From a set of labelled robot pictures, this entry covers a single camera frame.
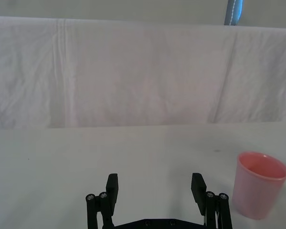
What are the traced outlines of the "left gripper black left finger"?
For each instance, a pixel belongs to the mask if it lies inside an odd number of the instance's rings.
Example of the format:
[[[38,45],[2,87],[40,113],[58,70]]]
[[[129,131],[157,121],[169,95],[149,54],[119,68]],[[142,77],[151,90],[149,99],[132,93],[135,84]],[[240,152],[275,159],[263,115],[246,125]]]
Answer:
[[[88,194],[85,197],[87,207],[87,228],[97,229],[97,214],[102,215],[103,229],[113,229],[115,226],[112,216],[115,210],[115,204],[118,195],[118,175],[110,174],[106,183],[105,192],[101,192],[98,196]]]

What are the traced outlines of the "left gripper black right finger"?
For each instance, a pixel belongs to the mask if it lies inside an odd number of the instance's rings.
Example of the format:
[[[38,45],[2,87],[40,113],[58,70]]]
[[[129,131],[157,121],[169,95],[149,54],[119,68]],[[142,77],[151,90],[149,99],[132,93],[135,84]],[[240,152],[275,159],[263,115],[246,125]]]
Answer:
[[[201,215],[204,216],[204,229],[233,228],[227,194],[216,195],[208,191],[200,173],[192,174],[191,191]]]

